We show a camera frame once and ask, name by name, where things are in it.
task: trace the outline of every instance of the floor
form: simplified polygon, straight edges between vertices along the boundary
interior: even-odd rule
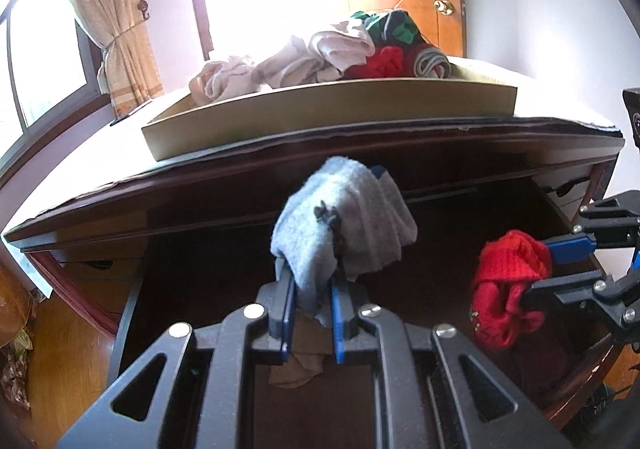
[[[31,416],[19,421],[38,449],[53,449],[103,392],[113,341],[52,295],[37,308],[33,346]]]

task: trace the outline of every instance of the gold door handle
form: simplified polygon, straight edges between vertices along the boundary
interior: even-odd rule
[[[451,15],[453,14],[453,5],[451,4],[450,1],[447,0],[438,0],[435,3],[433,3],[434,7],[436,8],[436,10],[438,12],[440,12],[442,15]]]

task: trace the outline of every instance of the cardboard box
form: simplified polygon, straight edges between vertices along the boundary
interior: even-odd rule
[[[156,160],[263,136],[364,122],[513,116],[517,88],[454,64],[457,79],[342,80],[197,107],[191,95],[143,126]]]

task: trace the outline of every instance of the silver bolt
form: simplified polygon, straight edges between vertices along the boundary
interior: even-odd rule
[[[175,339],[181,339],[189,335],[191,327],[187,323],[175,323],[169,327],[169,335]]]
[[[363,317],[378,317],[380,310],[382,310],[382,308],[377,304],[365,304],[360,307],[360,315]]]
[[[627,308],[622,318],[625,320],[625,323],[630,323],[636,318],[636,311],[633,308]]]
[[[446,323],[439,324],[438,326],[435,327],[435,330],[436,330],[436,335],[443,339],[450,339],[458,332],[455,326],[446,324]]]
[[[257,319],[258,317],[262,317],[264,314],[264,306],[257,303],[251,303],[244,307],[244,316],[247,319]]]

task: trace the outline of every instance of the window frame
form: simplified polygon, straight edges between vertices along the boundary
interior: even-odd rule
[[[0,24],[7,21],[6,48],[9,67],[9,79],[14,95],[15,109],[20,120],[22,135],[14,144],[0,156],[0,188],[11,178],[20,167],[26,164],[34,155],[53,139],[77,124],[92,112],[111,104],[109,95],[100,93],[97,73],[102,63],[102,51],[76,22],[76,36],[78,49],[84,70],[86,84],[75,92],[66,96],[55,106],[46,111],[31,125],[26,125],[22,107],[15,88],[14,69],[11,56],[11,10],[18,0],[10,0],[0,14]]]

